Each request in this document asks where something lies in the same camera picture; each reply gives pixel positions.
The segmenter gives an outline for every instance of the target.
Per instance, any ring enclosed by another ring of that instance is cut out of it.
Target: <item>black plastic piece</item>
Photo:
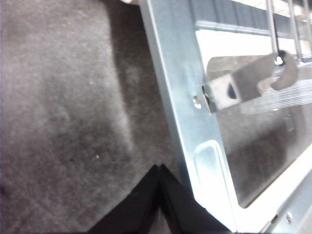
[[[173,234],[229,234],[165,165],[154,165],[130,194],[86,234],[147,234],[158,208]]]

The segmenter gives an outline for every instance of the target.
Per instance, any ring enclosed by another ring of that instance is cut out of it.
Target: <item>metal wire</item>
[[[304,8],[305,18],[307,20],[308,39],[309,39],[310,50],[312,54],[312,30],[311,30],[311,18],[310,18],[310,9],[309,9],[308,0],[303,0],[303,8]]]
[[[272,0],[267,1],[267,17],[268,17],[268,26],[271,35],[271,44],[272,51],[276,55],[279,56],[279,46],[278,46],[278,38],[277,38],[277,30],[274,20],[274,6]]]
[[[296,16],[294,13],[293,0],[288,0],[288,6],[289,6],[289,13],[291,16],[290,17],[291,27],[292,27],[294,45],[295,45],[296,53],[297,53],[297,60],[298,60],[298,62],[301,62],[302,61],[302,50],[301,50],[300,39],[299,39],[298,25],[297,25]]]

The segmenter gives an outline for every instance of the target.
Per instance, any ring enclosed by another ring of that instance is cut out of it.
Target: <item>metal rod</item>
[[[298,59],[298,62],[301,62],[302,50],[301,50],[301,45],[300,45],[300,38],[299,38],[298,25],[296,21],[296,15],[294,14],[293,0],[288,0],[288,7],[289,7],[289,13],[291,15],[290,20],[291,20],[294,45],[295,45],[296,53],[297,53],[297,59]]]
[[[304,14],[307,20],[307,28],[308,28],[308,38],[310,43],[310,50],[312,54],[312,30],[311,30],[311,18],[310,18],[310,9],[309,9],[309,1],[303,0],[303,6],[304,6]]]
[[[277,38],[277,30],[274,21],[274,7],[272,0],[267,1],[267,18],[268,18],[268,26],[269,32],[271,35],[271,44],[272,44],[272,51],[275,54],[276,58],[279,57],[279,46],[278,46],[278,38]]]

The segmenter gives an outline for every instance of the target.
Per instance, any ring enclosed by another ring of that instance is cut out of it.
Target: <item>screw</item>
[[[275,61],[274,61],[274,63],[275,63],[277,66],[281,66],[281,65],[283,65],[284,61],[283,61],[283,59],[282,59],[281,56],[277,56],[276,59],[275,59]]]
[[[193,103],[197,109],[201,109],[201,101],[199,100],[197,96],[193,97]]]
[[[293,215],[290,212],[287,212],[286,214],[286,220],[288,223],[290,223],[292,221]]]

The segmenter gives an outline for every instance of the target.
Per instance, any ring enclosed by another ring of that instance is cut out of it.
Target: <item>gray carpet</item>
[[[178,176],[137,6],[1,7],[1,233],[86,231],[153,164]]]

